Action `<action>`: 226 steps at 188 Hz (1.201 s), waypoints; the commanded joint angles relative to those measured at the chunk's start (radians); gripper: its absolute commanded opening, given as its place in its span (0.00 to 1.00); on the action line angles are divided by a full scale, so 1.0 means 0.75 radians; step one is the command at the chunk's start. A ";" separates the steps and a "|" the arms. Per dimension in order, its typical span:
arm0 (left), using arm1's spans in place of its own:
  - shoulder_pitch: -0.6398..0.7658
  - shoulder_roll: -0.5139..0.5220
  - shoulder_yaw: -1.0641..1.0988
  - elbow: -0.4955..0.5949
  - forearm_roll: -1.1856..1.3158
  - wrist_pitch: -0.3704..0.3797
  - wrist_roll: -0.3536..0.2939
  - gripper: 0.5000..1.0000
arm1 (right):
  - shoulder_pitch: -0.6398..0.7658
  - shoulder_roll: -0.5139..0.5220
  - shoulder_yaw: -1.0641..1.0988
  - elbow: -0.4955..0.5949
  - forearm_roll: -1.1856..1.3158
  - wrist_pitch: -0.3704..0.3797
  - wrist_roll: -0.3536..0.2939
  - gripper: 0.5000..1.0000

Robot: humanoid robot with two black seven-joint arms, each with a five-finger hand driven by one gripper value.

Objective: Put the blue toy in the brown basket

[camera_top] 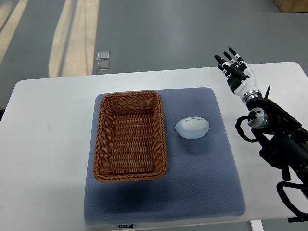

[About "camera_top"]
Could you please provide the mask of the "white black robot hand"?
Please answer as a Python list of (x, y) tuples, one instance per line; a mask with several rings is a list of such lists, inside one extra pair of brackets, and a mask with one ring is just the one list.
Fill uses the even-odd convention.
[(218, 69), (227, 78), (227, 83), (233, 94), (240, 97), (244, 104), (252, 98), (261, 97), (262, 94), (256, 86), (257, 79), (250, 65), (244, 61), (233, 48), (223, 53), (225, 58), (215, 55)]

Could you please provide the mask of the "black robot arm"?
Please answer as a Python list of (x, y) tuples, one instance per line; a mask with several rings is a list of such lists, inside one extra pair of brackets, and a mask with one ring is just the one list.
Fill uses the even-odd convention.
[(308, 195), (308, 132), (278, 104), (263, 97), (258, 90), (243, 94), (249, 114), (237, 119), (235, 128), (247, 142), (258, 142), (259, 152), (267, 163), (282, 171), (277, 193), (285, 206), (294, 213), (288, 221), (304, 222), (308, 215), (291, 203), (285, 187), (299, 189)]

